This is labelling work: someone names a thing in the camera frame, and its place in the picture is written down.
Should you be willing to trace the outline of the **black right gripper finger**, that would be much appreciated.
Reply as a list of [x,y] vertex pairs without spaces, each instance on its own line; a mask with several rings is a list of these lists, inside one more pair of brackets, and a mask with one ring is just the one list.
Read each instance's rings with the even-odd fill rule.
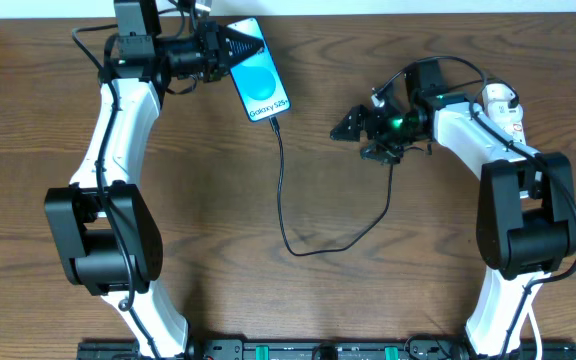
[[370,111],[364,105],[351,108],[346,116],[330,131],[334,141],[359,142]]
[[401,152],[399,149],[392,150],[377,142],[369,143],[360,150],[360,157],[363,160],[374,160],[383,165],[398,165],[401,162]]

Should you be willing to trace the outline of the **blue Galaxy smartphone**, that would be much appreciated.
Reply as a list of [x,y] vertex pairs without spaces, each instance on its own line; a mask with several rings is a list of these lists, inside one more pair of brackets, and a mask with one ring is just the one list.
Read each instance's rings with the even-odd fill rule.
[[228,28],[259,39],[264,45],[231,70],[248,119],[259,122],[289,110],[291,102],[258,21],[247,18],[229,24]]

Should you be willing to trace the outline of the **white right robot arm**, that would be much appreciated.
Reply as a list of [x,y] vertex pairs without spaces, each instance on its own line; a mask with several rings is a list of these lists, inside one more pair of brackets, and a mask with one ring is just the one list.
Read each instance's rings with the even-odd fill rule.
[[466,340],[454,359],[504,359],[522,354],[520,332],[539,289],[576,271],[576,203],[569,159],[526,143],[518,92],[481,73],[475,94],[448,85],[441,57],[405,66],[409,109],[388,80],[372,105],[357,105],[331,130],[337,141],[369,141],[364,159],[394,166],[414,143],[451,151],[479,181],[476,241],[485,264]]

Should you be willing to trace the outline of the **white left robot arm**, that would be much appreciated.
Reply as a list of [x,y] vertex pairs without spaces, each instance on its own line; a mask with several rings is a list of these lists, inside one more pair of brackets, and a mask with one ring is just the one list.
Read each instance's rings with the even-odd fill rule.
[[135,359],[199,359],[189,324],[160,274],[161,233],[140,191],[150,132],[173,79],[216,82],[263,52],[259,37],[209,19],[206,1],[175,1],[180,31],[163,34],[152,1],[118,1],[98,71],[101,107],[86,155],[45,213],[69,282],[116,309]]

